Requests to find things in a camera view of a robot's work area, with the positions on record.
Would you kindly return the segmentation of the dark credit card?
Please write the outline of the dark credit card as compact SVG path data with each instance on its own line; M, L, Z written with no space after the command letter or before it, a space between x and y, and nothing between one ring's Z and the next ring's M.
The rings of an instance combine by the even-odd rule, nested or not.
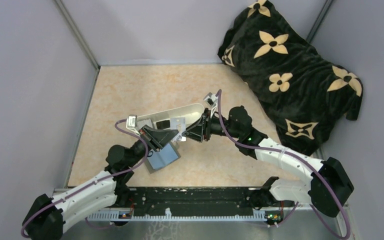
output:
M170 120L161 120L155 123L155 126L158 130L165 130L169 129L171 127L171 122Z

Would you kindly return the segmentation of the white plastic tray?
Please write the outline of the white plastic tray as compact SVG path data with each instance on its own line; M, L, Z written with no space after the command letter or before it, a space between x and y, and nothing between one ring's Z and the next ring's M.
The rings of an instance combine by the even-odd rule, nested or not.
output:
M181 107L163 110L155 113L145 114L137 117L136 130L138 131L143 124L142 121L151 121L153 127L157 127L157 122L170 120L171 118L185 118L185 125L188 127L196 122L204 112L204 106L200 103L193 103Z

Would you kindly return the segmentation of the grey silver credit card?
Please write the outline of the grey silver credit card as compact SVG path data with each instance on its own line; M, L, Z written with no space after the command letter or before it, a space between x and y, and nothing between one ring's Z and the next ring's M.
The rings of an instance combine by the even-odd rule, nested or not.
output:
M172 142L185 142L187 140L187 138L183 136L183 132L186 130L185 117L170 118L170 129L178 131L176 136L172 139Z

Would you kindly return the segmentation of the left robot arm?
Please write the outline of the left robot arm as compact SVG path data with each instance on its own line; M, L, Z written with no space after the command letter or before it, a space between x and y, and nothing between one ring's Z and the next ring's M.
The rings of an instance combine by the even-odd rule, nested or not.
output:
M143 126L130 147L113 145L106 157L108 165L96 176L53 197L38 196L24 221L21 235L32 240L59 240L73 225L106 207L131 203L127 182L134 169L143 164L149 150L160 151L179 133L172 129Z

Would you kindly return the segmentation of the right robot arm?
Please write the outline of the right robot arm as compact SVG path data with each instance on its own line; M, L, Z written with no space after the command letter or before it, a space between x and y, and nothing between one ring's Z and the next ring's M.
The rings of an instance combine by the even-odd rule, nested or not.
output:
M313 158L276 143L252 125L252 118L243 106L229 111L228 118L211 116L208 108L188 126L182 136L197 142L208 141L212 135L231 136L245 156L273 164L294 175L296 180L270 177L249 197L254 208L278 206L281 201L310 204L322 214L334 218L340 213L354 186L342 164L335 158Z

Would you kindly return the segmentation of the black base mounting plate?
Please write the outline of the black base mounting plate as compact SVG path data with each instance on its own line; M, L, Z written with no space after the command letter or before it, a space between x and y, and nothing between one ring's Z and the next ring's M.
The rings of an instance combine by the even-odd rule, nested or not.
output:
M163 216L166 209L174 217L247 217L254 210L294 205L260 187L131 187L112 207L132 210L135 217Z

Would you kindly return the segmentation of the black floral blanket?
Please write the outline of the black floral blanket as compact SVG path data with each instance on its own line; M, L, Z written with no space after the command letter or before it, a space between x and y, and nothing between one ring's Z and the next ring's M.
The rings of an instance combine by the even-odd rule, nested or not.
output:
M324 59L268 0L247 6L217 53L257 97L283 146L312 155L341 118L355 121L363 83Z

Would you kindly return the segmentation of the aluminium frame rail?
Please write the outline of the aluminium frame rail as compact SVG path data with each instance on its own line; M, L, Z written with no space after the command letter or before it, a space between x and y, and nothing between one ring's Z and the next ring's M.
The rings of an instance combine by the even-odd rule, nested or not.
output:
M300 202L295 202L293 207L298 205L310 205ZM229 221L229 220L244 220L244 221L264 221L269 222L271 225L279 224L283 217L281 216L281 207L270 207L262 210L254 210L251 216L172 216L170 209L165 210L163 216L134 216L133 211L125 207L108 206L102 208L88 217L89 221L96 221L103 219L111 222L129 222L129 221Z

